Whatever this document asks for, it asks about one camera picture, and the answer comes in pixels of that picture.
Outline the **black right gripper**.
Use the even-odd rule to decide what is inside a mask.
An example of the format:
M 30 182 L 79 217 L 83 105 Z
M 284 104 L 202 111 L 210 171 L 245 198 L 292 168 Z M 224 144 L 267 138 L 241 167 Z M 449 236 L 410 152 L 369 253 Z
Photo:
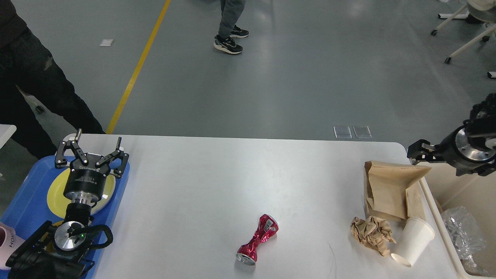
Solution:
M 429 141 L 420 139 L 407 149 L 411 164 L 446 162 L 456 169 L 457 176 L 488 176 L 495 172 L 495 157 L 495 135 L 471 138 L 464 126 L 448 134 L 440 144 L 431 145 Z

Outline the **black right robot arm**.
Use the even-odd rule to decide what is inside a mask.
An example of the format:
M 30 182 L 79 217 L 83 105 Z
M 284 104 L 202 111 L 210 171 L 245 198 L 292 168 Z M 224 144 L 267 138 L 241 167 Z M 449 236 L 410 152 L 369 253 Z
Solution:
M 420 139 L 407 149 L 413 165 L 419 162 L 448 163 L 456 175 L 488 176 L 495 172 L 496 97 L 489 94 L 472 107 L 469 119 L 448 134 L 441 143 L 431 145 Z

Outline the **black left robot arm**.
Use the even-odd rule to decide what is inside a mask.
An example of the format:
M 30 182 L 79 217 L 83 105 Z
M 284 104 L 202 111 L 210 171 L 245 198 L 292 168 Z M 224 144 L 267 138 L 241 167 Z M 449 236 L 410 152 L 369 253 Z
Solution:
M 1 217 L 2 279 L 90 279 L 129 174 L 129 154 L 117 139 L 107 155 L 84 152 L 75 138 L 35 163 Z

